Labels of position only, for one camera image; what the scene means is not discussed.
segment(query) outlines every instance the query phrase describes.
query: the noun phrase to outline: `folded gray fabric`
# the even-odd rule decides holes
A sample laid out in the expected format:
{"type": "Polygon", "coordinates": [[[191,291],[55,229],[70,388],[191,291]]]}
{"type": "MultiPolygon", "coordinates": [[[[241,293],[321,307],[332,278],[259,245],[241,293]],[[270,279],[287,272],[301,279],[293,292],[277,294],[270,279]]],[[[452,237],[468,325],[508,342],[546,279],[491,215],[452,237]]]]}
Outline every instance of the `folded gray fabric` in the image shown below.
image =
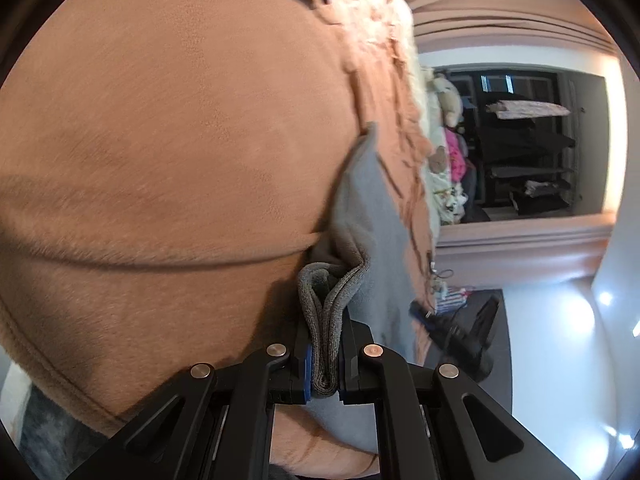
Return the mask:
{"type": "Polygon", "coordinates": [[[407,229],[386,190],[371,125],[340,178],[326,237],[313,249],[313,263],[298,275],[313,347],[316,398],[307,409],[338,439],[369,451],[377,449],[371,407],[318,397],[330,396],[338,387],[338,346],[347,306],[351,319],[369,325],[376,343],[414,361],[409,305],[415,294],[404,263],[408,244],[407,229]]]}

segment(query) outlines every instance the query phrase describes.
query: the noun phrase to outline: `gray garment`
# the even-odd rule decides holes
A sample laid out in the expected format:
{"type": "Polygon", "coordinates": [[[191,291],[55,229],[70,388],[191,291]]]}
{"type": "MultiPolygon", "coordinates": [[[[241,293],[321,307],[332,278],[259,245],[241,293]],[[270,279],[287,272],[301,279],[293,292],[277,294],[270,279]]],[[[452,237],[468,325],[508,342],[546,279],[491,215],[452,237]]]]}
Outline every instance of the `gray garment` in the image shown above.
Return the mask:
{"type": "Polygon", "coordinates": [[[307,409],[339,440],[377,450],[372,406],[344,406],[338,386],[342,312],[369,325],[376,343],[408,362],[415,359],[409,305],[415,299],[404,254],[409,233],[388,195],[376,153],[375,126],[354,150],[335,194],[327,236],[312,252],[314,263],[298,275],[298,293],[313,347],[307,409]]]}

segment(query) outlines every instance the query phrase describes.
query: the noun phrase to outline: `plush toy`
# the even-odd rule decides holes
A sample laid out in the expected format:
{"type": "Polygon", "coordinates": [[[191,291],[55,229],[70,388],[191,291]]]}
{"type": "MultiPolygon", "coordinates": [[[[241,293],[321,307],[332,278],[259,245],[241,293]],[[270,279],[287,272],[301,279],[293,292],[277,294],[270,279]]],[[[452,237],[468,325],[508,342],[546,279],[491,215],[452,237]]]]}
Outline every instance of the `plush toy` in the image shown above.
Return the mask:
{"type": "Polygon", "coordinates": [[[462,117],[462,99],[458,89],[442,74],[438,74],[433,79],[433,87],[438,93],[444,125],[451,129],[455,128],[462,117]]]}

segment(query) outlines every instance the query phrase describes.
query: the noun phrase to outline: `ceiling light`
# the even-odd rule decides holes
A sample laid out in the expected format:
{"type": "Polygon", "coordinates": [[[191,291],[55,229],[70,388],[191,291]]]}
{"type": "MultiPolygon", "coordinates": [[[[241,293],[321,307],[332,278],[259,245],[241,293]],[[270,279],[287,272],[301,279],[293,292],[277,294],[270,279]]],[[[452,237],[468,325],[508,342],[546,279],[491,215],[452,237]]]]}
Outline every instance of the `ceiling light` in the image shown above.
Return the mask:
{"type": "Polygon", "coordinates": [[[634,446],[634,440],[628,435],[620,435],[618,437],[623,449],[631,449],[634,446]]]}
{"type": "Polygon", "coordinates": [[[599,295],[598,300],[604,306],[609,306],[611,304],[611,301],[613,300],[613,296],[608,292],[603,292],[599,295]]]}

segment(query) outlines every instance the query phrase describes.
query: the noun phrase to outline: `brown fleece blanket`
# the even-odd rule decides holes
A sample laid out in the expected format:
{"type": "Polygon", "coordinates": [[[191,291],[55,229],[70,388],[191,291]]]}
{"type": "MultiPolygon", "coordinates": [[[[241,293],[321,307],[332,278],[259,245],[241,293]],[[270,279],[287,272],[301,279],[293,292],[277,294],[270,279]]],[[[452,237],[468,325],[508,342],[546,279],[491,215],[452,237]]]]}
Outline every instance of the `brown fleece blanket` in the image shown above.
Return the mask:
{"type": "MultiPolygon", "coordinates": [[[[376,119],[327,7],[67,0],[0,89],[0,343],[92,428],[115,432],[176,370],[238,362],[296,318],[295,275],[376,119]]],[[[381,132],[381,160],[401,158],[389,189],[419,297],[428,147],[397,134],[381,132]]],[[[377,467],[297,406],[276,412],[271,460],[324,478],[377,467]]]]}

